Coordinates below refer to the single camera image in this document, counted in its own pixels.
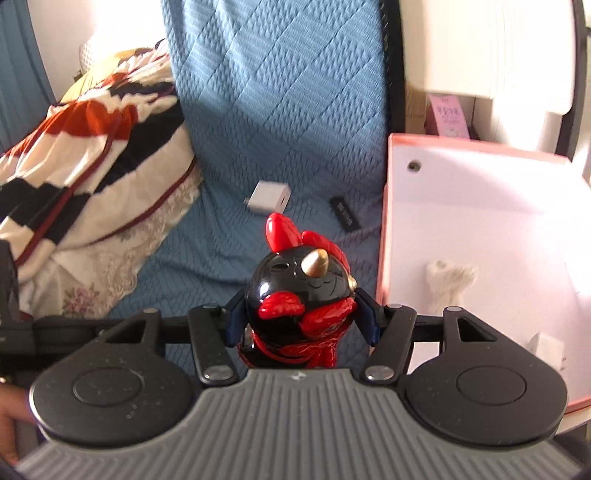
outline white charger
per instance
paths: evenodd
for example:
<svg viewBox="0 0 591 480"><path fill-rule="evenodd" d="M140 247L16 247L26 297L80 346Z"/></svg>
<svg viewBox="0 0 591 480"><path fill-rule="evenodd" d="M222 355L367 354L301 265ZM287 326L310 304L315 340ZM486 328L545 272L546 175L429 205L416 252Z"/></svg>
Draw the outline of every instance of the white charger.
<svg viewBox="0 0 591 480"><path fill-rule="evenodd" d="M250 198L244 203L255 213L283 213L291 196L287 183L260 180Z"/></svg>

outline black and red figurine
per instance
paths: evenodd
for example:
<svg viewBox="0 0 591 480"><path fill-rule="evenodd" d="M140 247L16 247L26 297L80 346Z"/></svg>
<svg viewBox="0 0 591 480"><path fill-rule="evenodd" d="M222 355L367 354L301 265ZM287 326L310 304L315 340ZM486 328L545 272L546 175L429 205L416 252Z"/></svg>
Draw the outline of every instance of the black and red figurine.
<svg viewBox="0 0 591 480"><path fill-rule="evenodd" d="M345 254L279 213L267 219L265 234L271 253L246 288L252 342L239 348L242 359L259 368L335 367L338 341L357 308Z"/></svg>

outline blue curtain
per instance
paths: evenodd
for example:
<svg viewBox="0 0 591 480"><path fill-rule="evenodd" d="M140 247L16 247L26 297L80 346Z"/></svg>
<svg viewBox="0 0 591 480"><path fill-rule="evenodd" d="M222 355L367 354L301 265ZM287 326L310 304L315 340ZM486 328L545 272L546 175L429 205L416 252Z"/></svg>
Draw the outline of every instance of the blue curtain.
<svg viewBox="0 0 591 480"><path fill-rule="evenodd" d="M53 102L27 0L0 0L0 153L26 137Z"/></svg>

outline blue blanket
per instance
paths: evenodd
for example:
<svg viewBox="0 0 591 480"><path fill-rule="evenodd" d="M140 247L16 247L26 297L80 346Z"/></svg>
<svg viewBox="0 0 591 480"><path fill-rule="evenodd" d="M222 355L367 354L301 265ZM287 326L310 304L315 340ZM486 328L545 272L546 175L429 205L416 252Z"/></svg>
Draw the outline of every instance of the blue blanket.
<svg viewBox="0 0 591 480"><path fill-rule="evenodd" d="M285 214L334 240L373 294L388 133L379 1L164 0L163 9L203 190L111 315L226 303L268 253L265 218L243 204L259 180L288 183ZM340 227L329 206L337 195L360 230ZM355 325L338 352L341 366L363 364ZM188 346L167 356L191 371Z"/></svg>

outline open box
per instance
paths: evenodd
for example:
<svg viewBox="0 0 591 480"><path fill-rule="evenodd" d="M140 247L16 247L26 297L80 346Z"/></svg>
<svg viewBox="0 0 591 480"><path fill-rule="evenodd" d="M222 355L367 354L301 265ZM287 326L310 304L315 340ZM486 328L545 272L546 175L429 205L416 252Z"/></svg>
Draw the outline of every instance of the open box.
<svg viewBox="0 0 591 480"><path fill-rule="evenodd" d="M377 299L427 313L434 260L478 269L462 306L525 346L565 344L569 408L591 395L591 189L563 157L422 135L389 139ZM415 348L413 363L432 358Z"/></svg>

